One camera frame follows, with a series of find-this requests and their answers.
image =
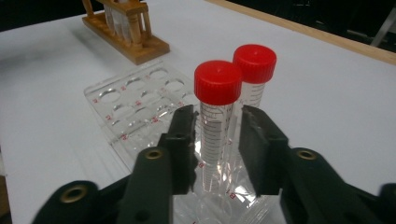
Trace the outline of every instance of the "table surface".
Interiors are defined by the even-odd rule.
[[[396,182],[396,66],[201,0],[148,1],[161,59],[192,78],[247,43],[277,65],[261,108],[292,147],[321,153],[346,182],[377,194]],[[14,223],[30,223],[77,179],[103,188],[128,175],[83,90],[134,68],[81,16],[0,33],[0,145]]]

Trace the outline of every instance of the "rack hole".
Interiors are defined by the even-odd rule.
[[[141,108],[136,110],[134,114],[128,116],[126,119],[133,125],[140,124],[140,122],[149,122],[155,114],[151,112],[148,108]]]
[[[161,99],[161,96],[155,91],[143,91],[141,94],[142,103],[147,103],[159,99]]]
[[[99,98],[103,103],[112,103],[117,101],[121,94],[114,89],[109,89],[99,94]]]
[[[184,82],[180,79],[165,82],[166,89],[169,91],[180,91],[184,87]]]
[[[140,77],[132,78],[126,82],[126,86],[131,90],[139,90],[144,87],[146,83],[140,79]]]
[[[119,119],[125,115],[134,113],[134,108],[129,105],[118,105],[114,108],[113,117]]]
[[[168,71],[165,69],[158,69],[149,74],[150,77],[160,79],[166,77],[168,75]]]
[[[198,98],[192,93],[186,93],[181,98],[187,102],[188,105],[198,105]]]

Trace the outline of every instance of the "clear plastic tube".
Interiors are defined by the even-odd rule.
[[[206,192],[219,193],[224,147],[233,103],[240,96],[241,85],[241,70],[232,63],[209,61],[195,70],[194,93],[201,101],[200,155],[204,162],[203,188]]]
[[[256,197],[239,152],[243,150],[243,146],[239,146],[241,108],[243,105],[260,106],[265,83],[274,72],[276,55],[266,47],[246,45],[235,51],[233,62],[241,68],[243,82],[241,95],[234,104],[235,111],[228,133],[230,154],[223,166],[225,181],[221,183],[221,191],[234,211],[232,223],[249,223],[248,217],[258,214],[261,217],[256,220],[263,220],[272,204],[268,201],[271,197]]]
[[[233,104],[208,105],[201,103],[201,159],[204,191],[219,190],[223,150],[226,145]]]
[[[128,0],[119,0],[119,3],[127,3]],[[124,15],[120,15],[120,23],[121,23],[121,30],[122,30],[122,36],[126,42],[127,45],[131,44],[132,38],[131,38],[131,32],[130,32],[130,27],[129,27],[129,22],[128,18]]]
[[[116,32],[116,35],[119,38],[123,38],[123,33],[122,33],[122,15],[116,10],[111,10],[111,14],[113,15],[114,30]]]
[[[111,14],[111,7],[108,7],[104,5],[105,8],[105,15],[106,15],[106,23],[108,26],[108,29],[110,30],[111,34],[114,35],[114,21],[113,21],[113,15]]]

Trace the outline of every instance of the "red screw cap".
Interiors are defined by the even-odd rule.
[[[233,63],[241,68],[244,82],[265,83],[273,76],[276,54],[265,46],[243,45],[233,54]]]
[[[209,61],[195,69],[194,92],[209,105],[229,105],[241,95],[242,72],[233,63]]]

